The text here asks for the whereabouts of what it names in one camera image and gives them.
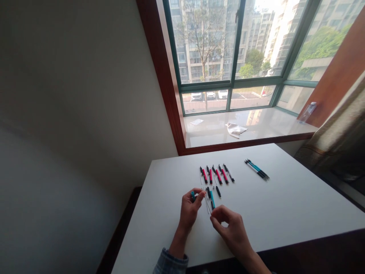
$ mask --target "glass pane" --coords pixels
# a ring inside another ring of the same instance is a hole
[[[182,94],[185,114],[225,110],[228,90]]]
[[[314,88],[284,86],[277,106],[299,114],[313,90]]]
[[[306,3],[246,1],[236,79],[281,75]]]
[[[323,0],[289,79],[319,81],[364,4],[359,0]]]
[[[181,83],[230,80],[239,0],[169,2]]]
[[[262,107],[270,104],[276,86],[234,89],[230,109]]]

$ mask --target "green window frame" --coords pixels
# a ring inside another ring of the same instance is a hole
[[[300,49],[305,41],[306,35],[315,19],[317,10],[321,6],[321,2],[322,1],[318,1],[318,0],[308,0],[307,1],[303,14],[302,14],[302,18],[298,25],[298,29],[293,38],[293,43],[291,44],[290,48],[288,49],[289,53],[283,63],[283,69],[282,69],[280,75],[257,77],[257,78],[247,78],[247,79],[235,79],[236,72],[237,72],[237,61],[238,61],[239,50],[240,50],[239,47],[240,47],[240,40],[241,40],[241,33],[242,33],[241,30],[242,30],[242,24],[243,24],[243,18],[244,18],[244,8],[245,8],[245,4],[246,4],[245,0],[240,0],[239,7],[237,10],[237,16],[236,16],[236,32],[235,32],[236,35],[235,35],[235,43],[234,43],[231,79],[223,80],[223,81],[181,84],[181,78],[180,78],[180,73],[179,73],[179,62],[178,62],[179,60],[178,60],[178,56],[177,56],[177,52],[176,52],[169,0],[163,0],[167,27],[168,27],[169,40],[170,40],[170,44],[171,44],[171,50],[172,50],[173,61],[174,61],[174,66],[175,66],[175,74],[176,74],[178,89],[179,89],[179,93],[180,93],[180,101],[181,101],[183,115],[192,116],[192,115],[202,115],[202,114],[209,114],[209,113],[250,110],[250,109],[266,108],[266,107],[279,108],[276,105],[280,99],[284,86],[299,86],[299,87],[315,88],[317,86],[318,82],[288,80],[288,77],[293,68],[295,60],[297,59]],[[234,89],[258,87],[258,86],[272,86],[272,85],[275,85],[276,88],[273,92],[269,105],[258,106],[258,107],[249,107],[249,108],[230,109],[232,92]],[[226,105],[225,110],[201,112],[201,113],[185,113],[183,97],[182,97],[183,94],[198,93],[198,92],[205,92],[205,91],[218,91],[218,90],[223,90],[223,89],[228,90],[227,105]],[[294,113],[294,112],[291,112],[291,111],[288,111],[288,110],[285,110],[282,108],[279,108],[279,109],[281,109],[289,114],[292,114],[294,116],[298,116],[297,113]]]

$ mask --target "dark floor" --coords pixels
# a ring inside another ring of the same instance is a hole
[[[111,273],[140,191],[141,187],[133,191],[97,273]],[[364,274],[365,229],[267,250],[259,255],[277,274]],[[235,258],[194,266],[188,268],[187,273],[202,273],[204,270],[209,273],[244,273]]]

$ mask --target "white car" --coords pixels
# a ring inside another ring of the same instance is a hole
[[[219,99],[223,99],[223,98],[227,98],[228,96],[228,90],[222,90],[222,91],[218,91],[218,97]]]
[[[198,92],[198,93],[192,93],[191,94],[191,100],[203,100],[203,93],[202,92]]]
[[[209,99],[209,98],[215,99],[216,98],[216,93],[214,91],[207,91],[206,92],[206,98],[207,99]]]

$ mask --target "left hand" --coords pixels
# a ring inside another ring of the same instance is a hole
[[[191,197],[192,191],[194,191],[194,194],[199,193],[195,202],[193,202]],[[202,206],[202,200],[204,197],[205,191],[200,188],[193,188],[182,197],[179,227],[187,234],[189,234],[193,224],[195,223],[198,215],[198,209]]]

